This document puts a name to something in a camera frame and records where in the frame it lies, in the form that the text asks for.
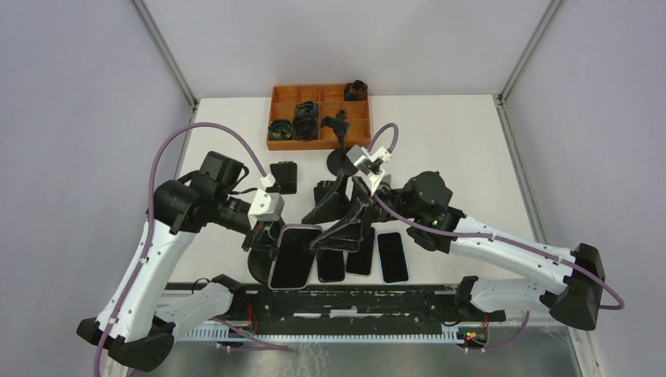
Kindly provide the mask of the round base stand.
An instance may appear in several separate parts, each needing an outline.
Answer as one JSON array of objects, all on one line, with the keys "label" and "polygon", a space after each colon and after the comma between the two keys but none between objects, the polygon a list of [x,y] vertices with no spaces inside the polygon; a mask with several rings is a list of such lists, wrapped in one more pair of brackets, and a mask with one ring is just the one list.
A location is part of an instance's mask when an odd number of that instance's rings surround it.
[{"label": "round base stand", "polygon": [[278,240],[277,236],[249,235],[243,243],[243,249],[248,253],[248,271],[260,284],[267,285],[269,282],[273,262],[279,253]]},{"label": "round base stand", "polygon": [[350,129],[350,123],[346,121],[346,111],[340,109],[335,116],[327,115],[323,117],[320,128],[330,128],[338,142],[338,147],[327,157],[328,171],[334,175],[353,176],[357,172],[357,168],[347,156],[349,147],[346,146],[346,135]]}]

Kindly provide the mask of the black case phone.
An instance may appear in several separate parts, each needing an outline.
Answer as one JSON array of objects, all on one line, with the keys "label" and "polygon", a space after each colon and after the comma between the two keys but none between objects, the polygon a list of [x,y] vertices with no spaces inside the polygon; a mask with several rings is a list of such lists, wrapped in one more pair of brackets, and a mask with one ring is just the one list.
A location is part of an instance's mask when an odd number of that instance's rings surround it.
[{"label": "black case phone", "polygon": [[345,256],[341,251],[322,250],[317,257],[317,277],[320,283],[338,283],[346,276]]}]

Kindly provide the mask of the white pink case phone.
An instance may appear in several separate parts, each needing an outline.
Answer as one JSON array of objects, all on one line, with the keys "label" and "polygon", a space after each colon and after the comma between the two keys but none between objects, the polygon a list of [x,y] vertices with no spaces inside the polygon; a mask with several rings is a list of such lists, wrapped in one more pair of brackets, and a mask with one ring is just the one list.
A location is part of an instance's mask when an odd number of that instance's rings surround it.
[{"label": "white pink case phone", "polygon": [[349,253],[346,259],[346,273],[354,276],[370,276],[375,247],[375,229],[370,228],[363,236],[359,249]]}]

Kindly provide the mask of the small black folding stand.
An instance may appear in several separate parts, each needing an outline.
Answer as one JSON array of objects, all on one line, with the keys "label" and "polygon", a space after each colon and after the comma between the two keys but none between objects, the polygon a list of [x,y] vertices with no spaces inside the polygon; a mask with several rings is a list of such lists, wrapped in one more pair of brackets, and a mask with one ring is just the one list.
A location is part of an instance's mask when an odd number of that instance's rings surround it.
[{"label": "small black folding stand", "polygon": [[275,183],[268,192],[278,192],[281,195],[294,195],[298,191],[298,164],[293,161],[281,161],[269,165]]}]

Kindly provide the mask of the blue case phone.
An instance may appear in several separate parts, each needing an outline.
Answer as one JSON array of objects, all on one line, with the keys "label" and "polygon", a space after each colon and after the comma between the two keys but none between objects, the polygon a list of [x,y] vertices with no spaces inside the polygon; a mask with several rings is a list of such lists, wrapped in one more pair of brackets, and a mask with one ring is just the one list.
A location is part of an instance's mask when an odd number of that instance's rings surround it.
[{"label": "blue case phone", "polygon": [[377,247],[382,281],[385,284],[402,284],[409,280],[404,244],[399,232],[377,235]]}]

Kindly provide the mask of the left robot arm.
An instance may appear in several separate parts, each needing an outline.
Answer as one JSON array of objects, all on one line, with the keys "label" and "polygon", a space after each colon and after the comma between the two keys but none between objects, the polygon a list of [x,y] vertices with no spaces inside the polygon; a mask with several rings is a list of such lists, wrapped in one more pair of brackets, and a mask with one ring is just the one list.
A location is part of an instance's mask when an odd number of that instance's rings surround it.
[{"label": "left robot arm", "polygon": [[236,292],[241,285],[224,276],[165,309],[158,303],[181,256],[208,224],[244,235],[245,251],[256,245],[270,252],[276,246],[284,199],[263,190],[251,203],[237,199],[234,189],[248,172],[241,162],[208,152],[198,170],[161,184],[152,195],[133,266],[107,306],[79,323],[77,335],[121,365],[151,372],[177,340],[203,322],[221,315],[241,318],[247,309],[246,298]]}]

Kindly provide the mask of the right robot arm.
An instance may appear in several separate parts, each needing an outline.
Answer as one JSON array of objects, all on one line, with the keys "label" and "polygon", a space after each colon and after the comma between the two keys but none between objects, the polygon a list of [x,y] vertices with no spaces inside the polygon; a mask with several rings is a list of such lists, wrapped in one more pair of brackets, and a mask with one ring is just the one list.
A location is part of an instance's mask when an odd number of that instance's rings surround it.
[{"label": "right robot arm", "polygon": [[465,276],[453,308],[463,320],[505,310],[536,311],[571,328],[593,331],[602,310],[606,274],[599,250],[587,243],[554,247],[499,231],[452,207],[452,191],[436,171],[410,178],[392,188],[381,180],[372,192],[358,177],[353,190],[346,176],[317,184],[314,208],[302,222],[328,223],[321,247],[349,253],[359,249],[367,229],[376,223],[401,221],[414,242],[427,251],[474,258],[513,273],[503,280]]}]

